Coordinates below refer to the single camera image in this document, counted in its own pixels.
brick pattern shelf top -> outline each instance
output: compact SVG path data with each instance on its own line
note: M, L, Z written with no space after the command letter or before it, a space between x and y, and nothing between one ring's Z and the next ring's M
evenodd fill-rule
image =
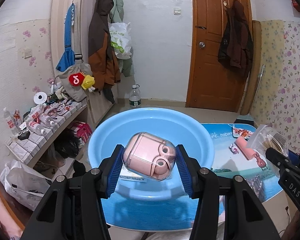
M33 168L48 147L58 137L58 135L87 107L87 100L72 102L71 109L64 115L57 116L56 125L45 127L44 136L30 132L30 136L25 140L18 140L6 144L9 150L24 164Z

door knob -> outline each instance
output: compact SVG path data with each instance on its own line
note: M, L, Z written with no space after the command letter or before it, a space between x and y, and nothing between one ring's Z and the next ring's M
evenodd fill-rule
M206 44L204 44L204 42L199 42L199 48L203 49L206 46Z

blue table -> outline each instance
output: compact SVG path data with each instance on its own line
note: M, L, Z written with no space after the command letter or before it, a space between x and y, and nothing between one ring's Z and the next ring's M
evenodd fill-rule
M247 124L202 124L210 133L215 147L212 169L217 175L232 178L242 175L248 182L258 184L256 194L264 202L282 188L278 178L269 170L258 167L255 159L247 161L242 153L233 155L229 146L234 143L232 126L255 131ZM106 222L110 225L139 231L182 230L192 227L198 200L188 195L166 201L141 201L125 198L114 192L109 199L102 199ZM222 201L219 207L219 222L224 221Z

blue strap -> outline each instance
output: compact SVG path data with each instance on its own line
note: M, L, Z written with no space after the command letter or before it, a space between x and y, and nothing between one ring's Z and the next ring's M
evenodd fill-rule
M69 7L65 21L65 50L71 50L71 20L74 14L74 4Z

red plush keychain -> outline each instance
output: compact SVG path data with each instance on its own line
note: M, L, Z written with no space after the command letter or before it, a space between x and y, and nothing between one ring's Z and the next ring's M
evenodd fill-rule
M69 82L73 87L80 86L84 80L84 74L82 72L72 74L69 76Z

